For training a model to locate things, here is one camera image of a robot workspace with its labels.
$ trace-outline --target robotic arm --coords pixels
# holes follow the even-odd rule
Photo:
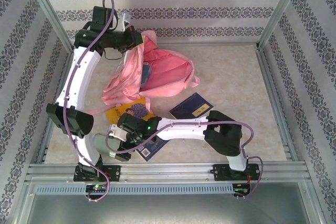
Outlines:
[[[210,111],[209,116],[196,119],[172,120],[156,116],[148,121],[124,113],[117,126],[126,131],[127,135],[125,142],[121,142],[118,150],[123,150],[124,144],[127,145],[127,149],[136,148],[155,132],[158,133],[152,141],[155,141],[156,138],[162,140],[174,138],[204,140],[218,153],[227,157],[230,169],[243,172],[246,169],[247,158],[241,149],[242,127],[237,125],[238,122],[237,124],[216,123],[222,121],[234,122],[233,119],[219,111]],[[113,130],[110,131],[110,136],[120,135],[114,125],[111,128]]]
[[[130,26],[130,16],[123,14],[116,19],[102,37],[91,47],[84,57],[83,52],[97,38],[106,26],[107,20],[112,15],[112,9],[95,6],[93,18],[82,30],[76,34],[73,61],[65,87],[55,104],[47,105],[47,113],[57,127],[67,134],[64,117],[63,105],[67,99],[66,118],[72,138],[75,139],[76,148],[82,154],[79,155],[79,171],[86,178],[93,180],[103,180],[99,172],[92,168],[103,170],[101,155],[93,145],[91,130],[93,127],[93,116],[82,112],[84,97],[91,79],[93,70],[98,64],[105,48],[114,48],[121,53],[143,43],[142,36]],[[76,69],[72,85],[70,86],[69,96],[66,95],[66,87],[70,82],[70,75]],[[118,125],[113,125],[114,130],[110,136],[120,135],[123,131],[126,139],[122,139],[119,148],[116,150],[116,159],[126,161],[130,159],[130,148],[137,148],[143,144],[156,131],[162,130],[156,137],[163,140],[173,138],[194,138],[205,140],[209,145],[222,155],[226,155],[229,160],[229,167],[233,171],[243,172],[246,170],[247,158],[241,147],[242,130],[241,125],[237,124],[217,124],[218,121],[232,121],[233,119],[218,112],[211,111],[207,117],[188,120],[171,120],[167,118],[154,117],[147,122],[137,119],[129,114],[124,114]],[[167,124],[174,124],[174,127],[166,128]]]

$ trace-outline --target glass panel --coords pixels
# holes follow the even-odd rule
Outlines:
[[[260,184],[247,200],[232,195],[36,195],[28,223],[309,223],[297,184]]]

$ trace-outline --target backpack strap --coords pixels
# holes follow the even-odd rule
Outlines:
[[[200,84],[200,82],[201,82],[201,80],[197,76],[194,76],[194,78],[195,78],[195,81],[194,82],[191,81],[189,83],[189,86],[192,87],[192,88],[198,86]]]
[[[119,107],[122,106],[125,103],[132,103],[136,100],[138,100],[140,98],[140,96],[138,96],[135,100],[131,100],[128,97],[126,97],[125,95],[121,96],[121,97],[115,97],[114,99],[109,100],[107,103],[107,105],[98,108],[98,109],[94,109],[88,112],[88,114],[90,115],[97,115],[99,113],[105,112],[107,110],[110,110],[114,107]]]
[[[153,111],[151,111],[151,99],[149,99],[149,97],[145,97],[145,101],[146,101],[146,109],[152,114],[154,114]]]

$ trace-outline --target black mount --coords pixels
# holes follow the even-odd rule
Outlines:
[[[209,122],[234,121],[232,118],[211,110],[207,116]],[[242,137],[242,127],[236,124],[214,124],[208,125],[204,131],[204,140],[216,150],[216,152],[230,157],[240,154],[240,139]]]
[[[125,145],[132,145],[135,147],[153,135],[156,132],[161,119],[161,117],[155,116],[149,118],[148,121],[145,121],[144,119],[139,119],[130,114],[123,113],[117,123],[119,128],[127,132],[126,142],[123,144],[123,147],[125,147]]]
[[[111,12],[112,9],[110,8],[95,6],[93,8],[92,21],[87,22],[83,29],[79,30],[75,36],[75,47],[88,47],[103,30],[111,16]],[[117,11],[114,11],[114,16],[117,19],[118,25]],[[113,48],[124,53],[141,43],[143,43],[141,33],[135,31],[133,26],[128,27],[124,32],[108,29],[97,43],[94,44],[91,51],[97,51],[102,55],[105,48]]]
[[[47,104],[47,114],[57,127],[61,128],[64,134],[67,134],[63,120],[63,106],[58,104]],[[67,119],[72,135],[83,138],[89,134],[93,127],[93,116],[78,110],[74,106],[67,108]]]
[[[99,157],[96,167],[101,169],[106,175],[108,175],[111,182],[119,182],[120,178],[120,165],[103,165],[101,156]],[[74,174],[75,182],[104,182],[105,177],[99,174],[95,169],[90,166],[78,163],[75,168]]]
[[[246,169],[243,172],[230,169],[228,164],[213,165],[210,173],[214,174],[215,181],[238,181],[247,180],[247,175],[251,176],[251,180],[258,180],[260,170],[258,164],[246,164]]]
[[[246,169],[243,172],[230,169],[228,164],[215,164],[210,173],[214,175],[215,181],[245,181],[248,180],[248,176],[250,180],[258,180],[260,176],[259,165],[249,164],[248,161],[246,161]],[[233,184],[233,190],[234,196],[246,196],[251,191],[251,184]]]

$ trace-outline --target yellow book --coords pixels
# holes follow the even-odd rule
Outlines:
[[[120,107],[115,107],[106,111],[105,113],[110,124],[117,124],[119,118],[125,112],[135,116],[136,118],[142,118],[146,121],[149,118],[154,117],[154,114],[146,109],[145,98],[141,98],[132,103],[124,104]]]

